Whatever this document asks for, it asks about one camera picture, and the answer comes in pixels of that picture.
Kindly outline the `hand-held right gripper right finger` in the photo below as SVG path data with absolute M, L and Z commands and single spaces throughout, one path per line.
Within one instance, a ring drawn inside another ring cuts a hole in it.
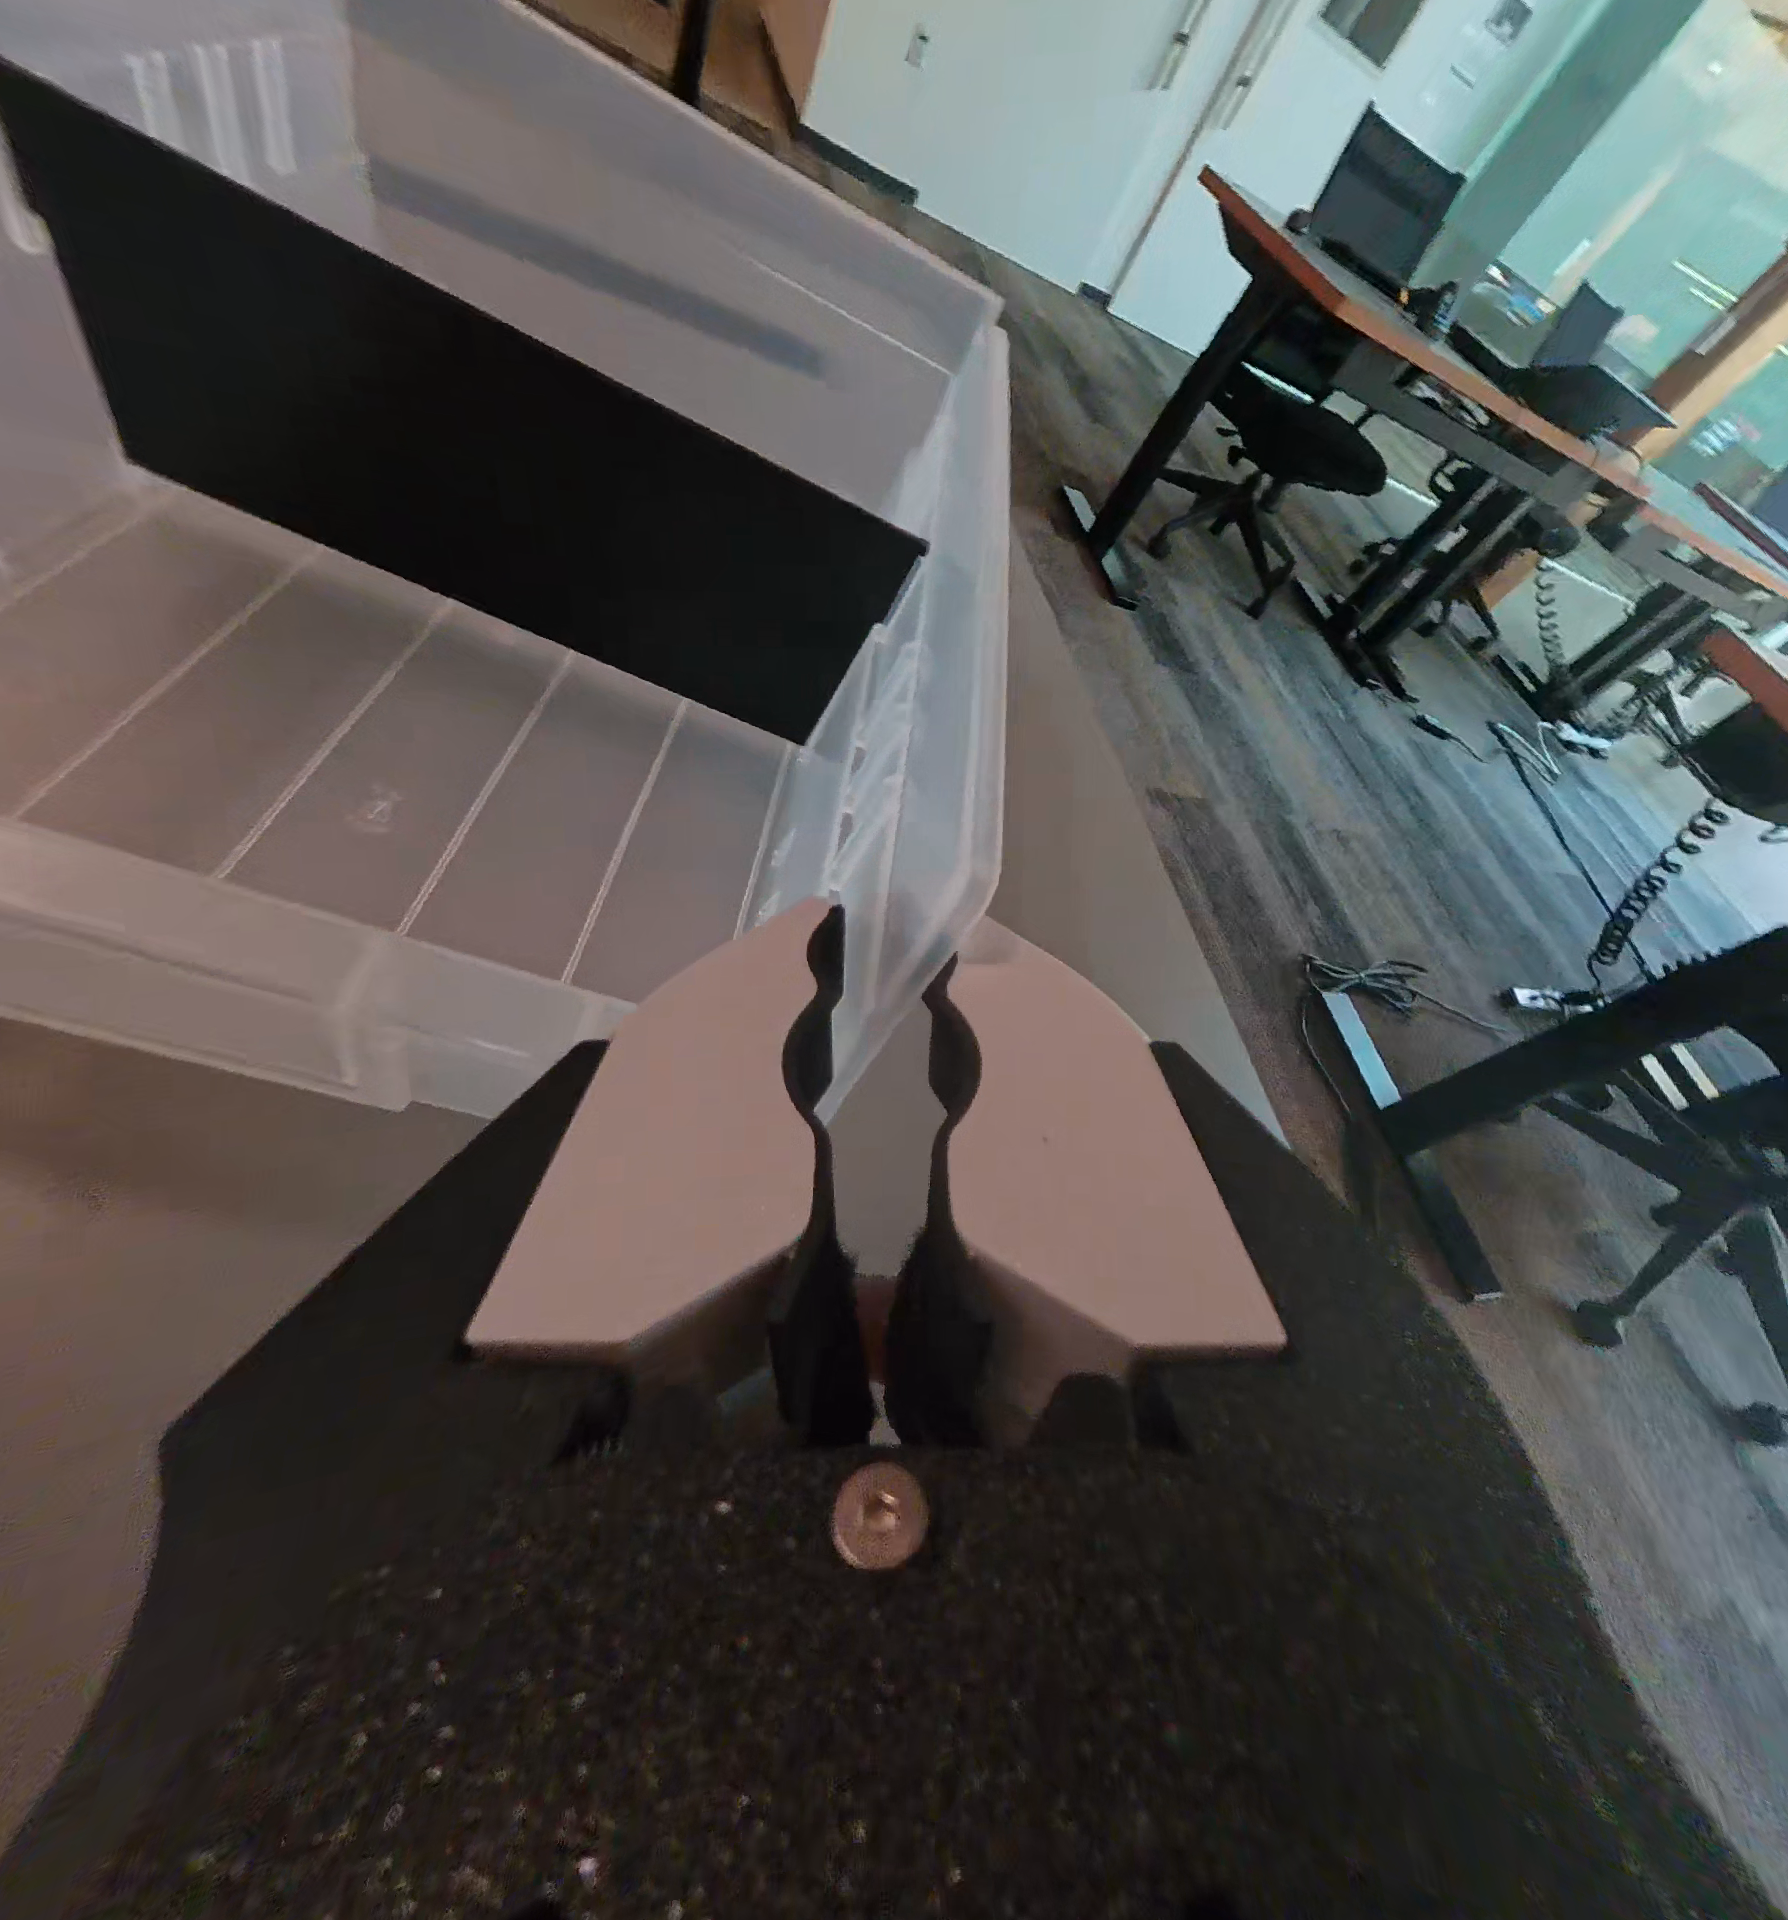
M 1287 1328 L 1146 1034 L 980 922 L 925 995 L 944 1107 L 928 1226 L 989 1364 L 1266 1358 Z

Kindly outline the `black tray divider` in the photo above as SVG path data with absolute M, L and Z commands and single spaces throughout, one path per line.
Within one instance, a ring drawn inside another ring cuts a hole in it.
M 162 481 L 790 744 L 928 557 L 2 53 L 0 133 Z

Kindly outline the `black laptop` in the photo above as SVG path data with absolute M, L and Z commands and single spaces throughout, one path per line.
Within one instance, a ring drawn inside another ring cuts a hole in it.
M 1365 107 L 1308 208 L 1304 236 L 1355 274 L 1401 296 L 1449 222 L 1465 177 Z
M 1623 369 L 1602 359 L 1623 310 L 1593 287 L 1575 287 L 1531 362 L 1513 380 L 1513 398 L 1578 440 L 1617 440 L 1675 428 L 1675 419 Z

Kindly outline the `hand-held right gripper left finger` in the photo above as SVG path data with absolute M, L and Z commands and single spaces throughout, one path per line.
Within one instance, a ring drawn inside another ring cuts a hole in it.
M 844 908 L 793 904 L 675 973 L 605 1043 L 465 1332 L 481 1361 L 756 1373 L 816 1219 Z

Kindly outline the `clear plastic tray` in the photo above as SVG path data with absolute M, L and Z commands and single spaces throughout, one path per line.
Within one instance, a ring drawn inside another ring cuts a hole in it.
M 0 53 L 928 540 L 790 744 L 187 493 L 0 133 L 0 1014 L 498 1117 L 816 899 L 831 1117 L 1002 864 L 1001 298 L 520 2 L 0 2 Z

